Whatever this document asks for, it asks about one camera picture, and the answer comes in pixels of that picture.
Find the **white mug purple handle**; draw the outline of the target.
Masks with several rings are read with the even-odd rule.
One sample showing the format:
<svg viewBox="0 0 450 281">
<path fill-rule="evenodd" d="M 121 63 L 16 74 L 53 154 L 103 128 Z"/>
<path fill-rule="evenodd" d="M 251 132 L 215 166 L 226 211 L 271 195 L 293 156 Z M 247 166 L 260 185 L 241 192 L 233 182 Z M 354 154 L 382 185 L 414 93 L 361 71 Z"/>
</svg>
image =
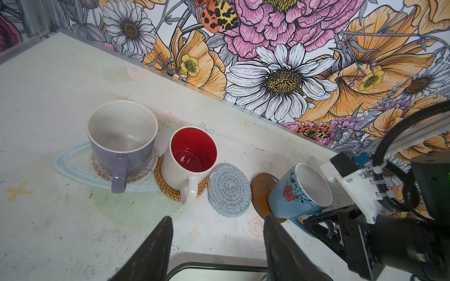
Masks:
<svg viewBox="0 0 450 281">
<path fill-rule="evenodd" d="M 132 101 L 110 101 L 89 116 L 86 132 L 98 163 L 112 175 L 111 191 L 124 193 L 128 177 L 150 160 L 158 132 L 152 111 Z"/>
</svg>

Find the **white mug blue handle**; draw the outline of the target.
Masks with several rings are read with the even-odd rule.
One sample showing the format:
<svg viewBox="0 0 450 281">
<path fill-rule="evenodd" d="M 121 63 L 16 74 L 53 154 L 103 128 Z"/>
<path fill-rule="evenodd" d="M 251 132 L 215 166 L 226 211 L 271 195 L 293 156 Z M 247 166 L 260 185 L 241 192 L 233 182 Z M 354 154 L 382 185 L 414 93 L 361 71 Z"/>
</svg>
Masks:
<svg viewBox="0 0 450 281">
<path fill-rule="evenodd" d="M 290 169 L 268 195 L 268 205 L 277 218 L 293 222 L 311 235 L 298 220 L 305 215 L 318 215 L 332 205 L 332 192 L 321 174 L 312 166 L 299 163 Z"/>
</svg>

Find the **red interior mug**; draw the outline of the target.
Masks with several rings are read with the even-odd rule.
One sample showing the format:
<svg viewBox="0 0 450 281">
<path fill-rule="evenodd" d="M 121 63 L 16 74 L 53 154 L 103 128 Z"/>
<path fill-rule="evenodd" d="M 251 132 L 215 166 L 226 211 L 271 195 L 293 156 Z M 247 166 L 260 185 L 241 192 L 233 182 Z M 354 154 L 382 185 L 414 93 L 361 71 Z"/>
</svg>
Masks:
<svg viewBox="0 0 450 281">
<path fill-rule="evenodd" d="M 193 203 L 198 186 L 211 172 L 218 159 L 214 139 L 206 131 L 186 126 L 173 133 L 162 161 L 165 182 L 180 192 L 184 205 Z"/>
</svg>

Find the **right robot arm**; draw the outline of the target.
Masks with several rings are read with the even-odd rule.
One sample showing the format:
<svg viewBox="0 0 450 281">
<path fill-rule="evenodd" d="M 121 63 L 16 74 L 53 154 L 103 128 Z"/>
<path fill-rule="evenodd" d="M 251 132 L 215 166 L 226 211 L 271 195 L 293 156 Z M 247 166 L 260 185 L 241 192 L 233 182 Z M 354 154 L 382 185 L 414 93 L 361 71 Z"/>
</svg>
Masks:
<svg viewBox="0 0 450 281">
<path fill-rule="evenodd" d="M 341 152 L 321 166 L 340 184 L 353 205 L 309 217 L 306 232 L 323 242 L 361 278 L 375 281 L 386 267 L 421 281 L 450 278 L 450 155 L 415 157 L 401 178 L 418 190 L 430 221 L 394 216 L 368 168 L 369 157 Z"/>
</svg>

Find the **woven rattan coaster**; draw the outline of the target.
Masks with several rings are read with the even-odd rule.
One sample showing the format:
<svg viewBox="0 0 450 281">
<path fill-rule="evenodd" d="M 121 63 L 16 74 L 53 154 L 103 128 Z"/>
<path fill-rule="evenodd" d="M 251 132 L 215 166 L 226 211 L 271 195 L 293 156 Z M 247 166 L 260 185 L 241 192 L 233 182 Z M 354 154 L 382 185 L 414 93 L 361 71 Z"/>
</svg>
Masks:
<svg viewBox="0 0 450 281">
<path fill-rule="evenodd" d="M 162 164 L 164 161 L 164 155 L 160 156 L 157 161 L 157 166 L 155 168 L 154 174 L 155 174 L 155 180 L 157 182 L 157 185 L 159 186 L 160 190 L 169 198 L 175 201 L 181 202 L 181 196 L 180 191 L 172 188 L 170 185 L 167 184 L 165 181 L 163 175 L 162 175 Z M 207 189 L 207 185 L 209 182 L 209 176 L 206 176 L 198 185 L 198 193 L 197 197 L 200 197 L 205 190 Z"/>
</svg>

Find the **glossy brown wooden coaster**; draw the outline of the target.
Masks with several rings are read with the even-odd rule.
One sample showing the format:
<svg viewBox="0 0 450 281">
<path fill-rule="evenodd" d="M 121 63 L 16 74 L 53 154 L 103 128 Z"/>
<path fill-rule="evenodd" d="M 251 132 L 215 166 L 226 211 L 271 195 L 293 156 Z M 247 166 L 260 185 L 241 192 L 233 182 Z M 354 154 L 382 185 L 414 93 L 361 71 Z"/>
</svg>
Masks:
<svg viewBox="0 0 450 281">
<path fill-rule="evenodd" d="M 259 173 L 250 183 L 253 207 L 263 220 L 273 214 L 268 204 L 268 196 L 277 183 L 278 179 L 269 173 Z"/>
</svg>

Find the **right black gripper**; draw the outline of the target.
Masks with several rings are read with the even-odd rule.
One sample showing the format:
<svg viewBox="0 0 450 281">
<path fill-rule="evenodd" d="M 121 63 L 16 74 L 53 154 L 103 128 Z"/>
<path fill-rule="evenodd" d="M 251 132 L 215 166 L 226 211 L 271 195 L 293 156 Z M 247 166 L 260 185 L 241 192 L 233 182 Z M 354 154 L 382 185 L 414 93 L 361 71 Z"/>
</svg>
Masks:
<svg viewBox="0 0 450 281">
<path fill-rule="evenodd" d="M 339 225 L 340 235 L 334 223 Z M 421 281 L 450 278 L 449 226 L 383 215 L 369 224 L 358 207 L 313 215 L 303 225 L 363 279 L 375 281 L 386 267 L 408 272 Z M 309 260 L 274 215 L 266 216 L 263 234 L 272 281 L 331 280 Z"/>
</svg>

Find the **multicolour rope coaster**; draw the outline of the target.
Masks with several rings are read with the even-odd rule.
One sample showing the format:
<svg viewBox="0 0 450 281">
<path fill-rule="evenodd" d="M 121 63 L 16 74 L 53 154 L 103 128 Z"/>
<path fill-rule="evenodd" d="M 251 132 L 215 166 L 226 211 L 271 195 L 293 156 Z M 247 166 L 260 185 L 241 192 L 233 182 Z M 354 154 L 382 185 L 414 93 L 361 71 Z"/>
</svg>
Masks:
<svg viewBox="0 0 450 281">
<path fill-rule="evenodd" d="M 91 165 L 94 172 L 103 180 L 107 182 L 112 181 L 112 173 L 108 172 L 95 158 L 94 153 L 91 153 Z M 150 174 L 152 174 L 157 166 L 158 162 L 158 149 L 153 148 L 150 159 L 146 162 L 145 166 L 141 168 L 139 171 L 130 174 L 127 179 L 127 183 L 134 183 L 140 180 L 147 178 Z"/>
</svg>

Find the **grey crochet coaster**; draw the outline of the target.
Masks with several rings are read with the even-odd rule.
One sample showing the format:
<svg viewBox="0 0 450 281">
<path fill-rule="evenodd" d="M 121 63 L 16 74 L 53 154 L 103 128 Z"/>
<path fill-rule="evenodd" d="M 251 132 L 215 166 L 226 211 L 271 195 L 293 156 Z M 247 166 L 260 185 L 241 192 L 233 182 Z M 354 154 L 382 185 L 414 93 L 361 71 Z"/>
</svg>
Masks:
<svg viewBox="0 0 450 281">
<path fill-rule="evenodd" d="M 218 214 L 229 218 L 239 217 L 251 203 L 250 182 L 237 167 L 220 163 L 209 175 L 207 197 Z"/>
</svg>

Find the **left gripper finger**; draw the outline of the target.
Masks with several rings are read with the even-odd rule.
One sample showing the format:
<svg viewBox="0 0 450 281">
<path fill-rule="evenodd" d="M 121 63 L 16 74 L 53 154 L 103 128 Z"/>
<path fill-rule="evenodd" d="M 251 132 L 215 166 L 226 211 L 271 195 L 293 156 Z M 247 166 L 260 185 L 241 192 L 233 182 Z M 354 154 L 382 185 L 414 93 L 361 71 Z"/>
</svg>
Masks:
<svg viewBox="0 0 450 281">
<path fill-rule="evenodd" d="M 164 281 L 168 270 L 172 239 L 172 219 L 166 216 L 111 280 Z"/>
</svg>

